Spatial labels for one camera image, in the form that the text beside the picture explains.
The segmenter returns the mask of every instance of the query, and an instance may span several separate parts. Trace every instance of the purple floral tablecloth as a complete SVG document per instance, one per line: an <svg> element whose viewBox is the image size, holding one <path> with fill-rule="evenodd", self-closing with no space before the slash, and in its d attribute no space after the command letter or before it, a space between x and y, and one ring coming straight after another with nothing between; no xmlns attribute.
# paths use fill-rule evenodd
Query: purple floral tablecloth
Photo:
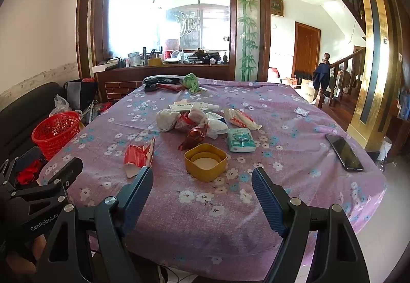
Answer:
<svg viewBox="0 0 410 283"><path fill-rule="evenodd" d="M262 280L279 248L281 238L270 229L252 190L250 176L256 167L308 205L327 208L339 203L360 231L380 204L386 180L333 119L286 85L208 79L200 79L200 84L208 91L144 93L138 88L55 155L40 174L41 184L79 157L84 168L68 190L70 200L77 206L96 205L132 181L124 171L127 146L156 136L154 185L135 230L126 238L127 247L157 263L216 279ZM229 153L226 173L210 183L192 178L185 170L184 152L177 149L185 134L160 133L155 120L159 110L183 99L245 111L263 125L252 132L256 151L231 153L225 139L206 138ZM309 115L296 114L297 107ZM365 172L346 172L326 134L343 136ZM304 265L311 262L314 242L311 233Z"/></svg>

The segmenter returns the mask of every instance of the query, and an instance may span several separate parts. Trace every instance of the red plastic basket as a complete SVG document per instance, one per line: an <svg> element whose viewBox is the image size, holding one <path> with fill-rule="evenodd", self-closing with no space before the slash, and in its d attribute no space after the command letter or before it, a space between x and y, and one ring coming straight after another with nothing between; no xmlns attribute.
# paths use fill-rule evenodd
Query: red plastic basket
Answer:
<svg viewBox="0 0 410 283"><path fill-rule="evenodd" d="M33 130L31 139L38 145L46 159L50 160L79 133L79 120L77 112L53 115Z"/></svg>

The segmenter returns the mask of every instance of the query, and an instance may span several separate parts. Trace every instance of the smartphone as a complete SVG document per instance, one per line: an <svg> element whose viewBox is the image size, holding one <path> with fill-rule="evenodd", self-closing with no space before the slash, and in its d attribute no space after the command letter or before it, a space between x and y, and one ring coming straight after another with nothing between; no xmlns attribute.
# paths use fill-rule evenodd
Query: smartphone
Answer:
<svg viewBox="0 0 410 283"><path fill-rule="evenodd" d="M363 166L359 158L352 151L350 145L340 136L326 135L327 140L335 149L342 165L346 171L363 172Z"/></svg>

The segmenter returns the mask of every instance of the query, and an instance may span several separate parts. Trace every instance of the tiled floor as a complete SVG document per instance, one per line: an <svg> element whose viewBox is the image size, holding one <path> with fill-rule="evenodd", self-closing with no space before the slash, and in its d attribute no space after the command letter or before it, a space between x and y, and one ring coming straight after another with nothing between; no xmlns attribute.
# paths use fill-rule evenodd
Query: tiled floor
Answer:
<svg viewBox="0 0 410 283"><path fill-rule="evenodd" d="M410 240L410 163L403 158L386 165L385 176L388 183L382 203L357 238L366 260L371 283L382 283L393 270ZM179 278L189 273L174 270ZM304 283L309 267L301 267L296 283ZM196 275L191 275L180 283L191 283ZM169 272L169 282L177 282Z"/></svg>

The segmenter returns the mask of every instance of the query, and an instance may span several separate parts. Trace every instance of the framed picture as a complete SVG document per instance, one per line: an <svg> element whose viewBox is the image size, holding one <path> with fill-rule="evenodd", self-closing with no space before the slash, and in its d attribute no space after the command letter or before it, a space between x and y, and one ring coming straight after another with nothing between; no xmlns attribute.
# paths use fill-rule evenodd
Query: framed picture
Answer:
<svg viewBox="0 0 410 283"><path fill-rule="evenodd" d="M271 14L283 17L283 0L271 0Z"/></svg>

